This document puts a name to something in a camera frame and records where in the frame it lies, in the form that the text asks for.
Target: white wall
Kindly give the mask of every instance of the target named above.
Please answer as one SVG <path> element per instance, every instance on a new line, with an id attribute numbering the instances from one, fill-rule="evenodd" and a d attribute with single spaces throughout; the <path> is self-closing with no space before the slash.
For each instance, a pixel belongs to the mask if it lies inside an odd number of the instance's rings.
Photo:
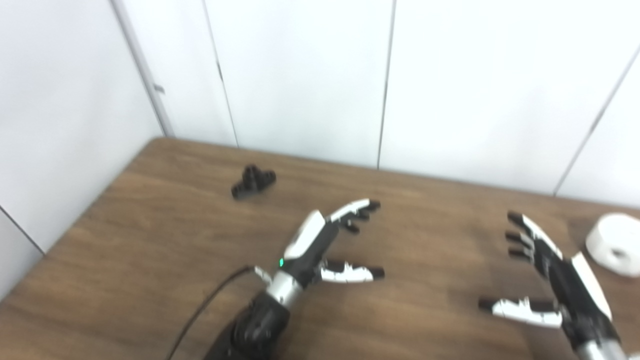
<path id="1" fill-rule="evenodd" d="M 640 208 L 640 57 L 558 191 Z"/>
<path id="2" fill-rule="evenodd" d="M 44 250 L 161 135 L 107 0 L 0 3 L 0 204 Z"/>
<path id="3" fill-rule="evenodd" d="M 0 211 L 0 299 L 42 258 L 20 229 Z"/>
<path id="4" fill-rule="evenodd" d="M 133 26 L 173 135 L 236 146 L 202 0 L 117 0 Z"/>
<path id="5" fill-rule="evenodd" d="M 240 147 L 375 167 L 392 0 L 206 0 Z"/>
<path id="6" fill-rule="evenodd" d="M 637 1 L 398 0 L 380 168 L 551 194 L 639 19 Z"/>

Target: black plastic part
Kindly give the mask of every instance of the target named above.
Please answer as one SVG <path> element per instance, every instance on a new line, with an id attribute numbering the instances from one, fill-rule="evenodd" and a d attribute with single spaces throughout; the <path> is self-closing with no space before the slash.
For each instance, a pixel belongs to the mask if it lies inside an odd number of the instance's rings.
<path id="1" fill-rule="evenodd" d="M 500 299 L 493 297 L 481 297 L 478 299 L 478 309 L 491 313 L 493 306 L 498 301 L 500 301 Z"/>
<path id="2" fill-rule="evenodd" d="M 562 328 L 574 350 L 589 341 L 620 341 L 610 319 L 593 302 L 570 262 L 553 261 L 549 266 L 549 283 L 558 303 L 564 305 L 570 316 L 564 319 Z"/>
<path id="3" fill-rule="evenodd" d="M 270 359 L 289 316 L 289 310 L 260 292 L 220 333 L 204 360 Z"/>
<path id="4" fill-rule="evenodd" d="M 385 278 L 384 268 L 368 268 L 374 280 L 382 280 Z"/>
<path id="5" fill-rule="evenodd" d="M 337 223 L 326 223 L 307 251 L 299 258 L 284 261 L 280 269 L 291 275 L 303 289 L 307 288 L 316 277 L 316 268 L 339 231 Z"/>
<path id="6" fill-rule="evenodd" d="M 231 188 L 235 200 L 241 200 L 259 193 L 276 182 L 276 173 L 272 170 L 261 171 L 255 165 L 247 165 L 242 180 Z"/>

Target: white cylindrical object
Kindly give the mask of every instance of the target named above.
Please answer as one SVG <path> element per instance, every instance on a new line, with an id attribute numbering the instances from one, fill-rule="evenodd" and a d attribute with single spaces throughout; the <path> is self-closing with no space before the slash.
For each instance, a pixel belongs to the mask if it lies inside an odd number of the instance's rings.
<path id="1" fill-rule="evenodd" d="M 587 236 L 587 250 L 617 274 L 640 276 L 640 220 L 623 213 L 603 215 Z"/>

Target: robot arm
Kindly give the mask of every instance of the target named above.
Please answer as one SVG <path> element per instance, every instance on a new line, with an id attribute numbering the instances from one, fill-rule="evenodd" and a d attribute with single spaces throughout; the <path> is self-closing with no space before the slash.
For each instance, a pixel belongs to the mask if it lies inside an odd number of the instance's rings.
<path id="1" fill-rule="evenodd" d="M 507 241 L 520 245 L 509 249 L 509 255 L 533 264 L 550 283 L 557 301 L 546 302 L 544 311 L 536 310 L 528 298 L 517 301 L 481 298 L 479 307 L 495 316 L 561 327 L 574 352 L 583 360 L 626 360 L 611 322 L 609 303 L 582 253 L 565 259 L 531 219 L 515 212 L 509 212 L 508 219 L 521 230 L 506 233 Z"/>
<path id="2" fill-rule="evenodd" d="M 280 269 L 269 286 L 227 325 L 204 360 L 268 360 L 279 335 L 287 327 L 290 309 L 310 284 L 317 281 L 366 282 L 384 277 L 382 268 L 324 259 L 340 227 L 357 233 L 353 220 L 367 220 L 369 212 L 379 207 L 379 202 L 363 199 L 326 218 L 318 210 L 311 212 L 287 246 L 280 259 Z"/>

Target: wood grain surface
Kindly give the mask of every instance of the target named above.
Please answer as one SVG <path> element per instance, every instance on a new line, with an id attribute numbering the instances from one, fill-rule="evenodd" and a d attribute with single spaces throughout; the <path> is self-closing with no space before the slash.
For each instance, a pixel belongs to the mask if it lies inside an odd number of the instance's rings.
<path id="1" fill-rule="evenodd" d="M 278 180 L 237 202 L 230 188 L 248 163 Z M 552 295 L 531 265 L 507 257 L 507 210 L 572 255 L 620 208 L 170 139 L 150 143 L 1 303 L 0 358 L 163 360 L 228 274 L 277 269 L 311 210 L 364 197 L 382 208 L 358 236 L 340 233 L 329 257 L 383 265 L 386 279 L 309 288 L 277 359 L 574 359 L 560 331 L 480 313 L 477 297 Z M 640 350 L 640 282 L 589 262 L 623 347 Z M 252 276 L 231 284 L 175 359 L 201 360 L 261 288 Z"/>

